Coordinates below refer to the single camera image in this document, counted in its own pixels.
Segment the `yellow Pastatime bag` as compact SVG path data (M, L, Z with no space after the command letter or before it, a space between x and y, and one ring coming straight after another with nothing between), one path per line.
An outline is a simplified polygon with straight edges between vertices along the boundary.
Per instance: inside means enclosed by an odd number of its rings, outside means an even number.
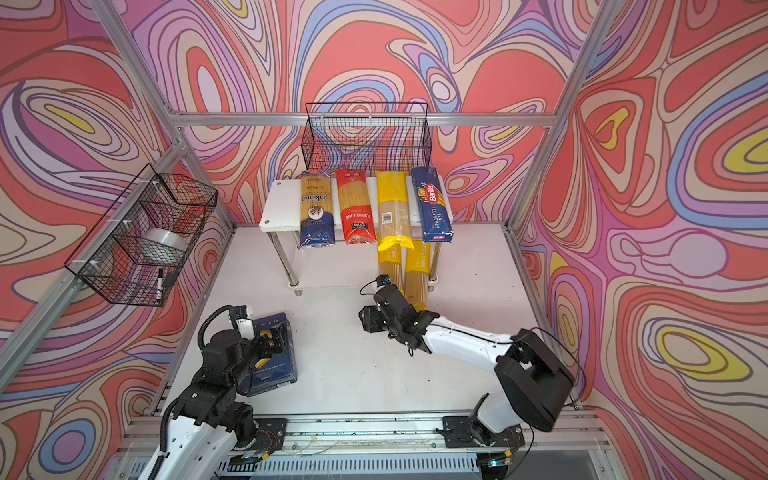
M380 275L388 275L392 284L403 289L402 248L399 245L379 251L378 266Z
M414 240L413 245L406 256L404 294L416 310L423 311L427 309L431 248L422 240Z

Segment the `blue Barilla pasta box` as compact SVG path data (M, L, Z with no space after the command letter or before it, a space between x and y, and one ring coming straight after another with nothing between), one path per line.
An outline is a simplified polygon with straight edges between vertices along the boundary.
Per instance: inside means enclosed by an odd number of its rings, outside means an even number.
M298 379L296 355L290 321L285 312L252 319L251 330L256 337L269 337L280 352L260 358L241 381L238 389L242 395L253 397L277 388L293 384Z

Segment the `yellow clear spaghetti bag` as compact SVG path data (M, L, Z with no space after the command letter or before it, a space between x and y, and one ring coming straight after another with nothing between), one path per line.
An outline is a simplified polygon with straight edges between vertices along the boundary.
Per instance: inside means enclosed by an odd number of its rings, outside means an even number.
M380 229L378 250L383 252L395 246L412 250L414 242L405 173L377 172L376 185Z

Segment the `blue Barilla spaghetti bag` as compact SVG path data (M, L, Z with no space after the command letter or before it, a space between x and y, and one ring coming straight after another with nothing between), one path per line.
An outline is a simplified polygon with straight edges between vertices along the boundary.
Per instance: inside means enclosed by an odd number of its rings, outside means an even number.
M450 243L453 229L437 170L434 167L416 167L411 171L411 178L420 215L422 240Z

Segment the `red spaghetti bag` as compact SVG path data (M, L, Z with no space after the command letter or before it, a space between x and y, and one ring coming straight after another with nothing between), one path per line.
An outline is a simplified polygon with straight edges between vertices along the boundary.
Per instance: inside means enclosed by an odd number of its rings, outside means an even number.
M375 244L377 238L364 172L336 170L335 174L345 243Z

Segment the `clear blue Ankara spaghetti bag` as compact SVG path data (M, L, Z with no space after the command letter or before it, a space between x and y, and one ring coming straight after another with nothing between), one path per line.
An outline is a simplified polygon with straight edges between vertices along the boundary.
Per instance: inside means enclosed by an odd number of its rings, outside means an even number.
M299 248L331 246L335 243L331 178L303 174L300 182Z

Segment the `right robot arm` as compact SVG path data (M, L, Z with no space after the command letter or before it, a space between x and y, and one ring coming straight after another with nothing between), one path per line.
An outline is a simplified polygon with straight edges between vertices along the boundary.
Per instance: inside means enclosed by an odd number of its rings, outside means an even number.
M522 423L542 432L554 429L575 378L533 330L502 335L470 328L416 309L396 286L383 282L372 299L358 314L364 331L385 332L411 353L454 357L495 375L501 390L482 396L468 417L475 442L490 445Z

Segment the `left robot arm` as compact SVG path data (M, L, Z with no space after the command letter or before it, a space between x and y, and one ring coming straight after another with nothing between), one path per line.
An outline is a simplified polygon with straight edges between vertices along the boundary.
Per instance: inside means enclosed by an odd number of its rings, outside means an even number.
M279 434L261 428L237 395L259 361L284 351L283 333L273 328L246 339L225 330L203 345L201 367L163 412L159 445L142 479L210 479L230 455L237 465L255 465L282 448Z

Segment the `white two-tier shelf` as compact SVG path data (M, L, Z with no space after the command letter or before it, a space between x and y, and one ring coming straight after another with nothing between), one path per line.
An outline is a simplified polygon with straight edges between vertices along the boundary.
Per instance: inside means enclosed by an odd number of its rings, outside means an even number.
M301 181L276 180L270 186L259 223L280 258L288 285L297 296L313 288L360 287L378 274L374 244L345 243L337 182L332 182L336 243L329 247L300 247Z

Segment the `black marker pen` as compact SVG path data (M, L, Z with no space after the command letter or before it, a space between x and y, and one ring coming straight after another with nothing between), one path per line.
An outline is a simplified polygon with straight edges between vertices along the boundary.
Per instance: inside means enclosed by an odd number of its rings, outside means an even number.
M155 300L158 304L162 302L163 296L164 296L163 280L164 280L164 269L159 268L157 273L156 288L155 288Z

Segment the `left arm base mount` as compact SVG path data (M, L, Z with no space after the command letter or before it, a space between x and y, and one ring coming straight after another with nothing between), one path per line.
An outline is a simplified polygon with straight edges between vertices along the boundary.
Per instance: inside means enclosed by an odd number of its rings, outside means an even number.
M283 448L288 420L281 417L259 419L254 438L245 447L237 447L231 458L234 464L260 463Z

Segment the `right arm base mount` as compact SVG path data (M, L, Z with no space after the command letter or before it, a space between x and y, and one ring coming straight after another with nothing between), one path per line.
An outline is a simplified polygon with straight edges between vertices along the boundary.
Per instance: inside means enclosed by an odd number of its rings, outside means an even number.
M526 445L519 426L493 433L471 416L444 416L442 427L436 432L444 438L448 448L505 448L516 451Z

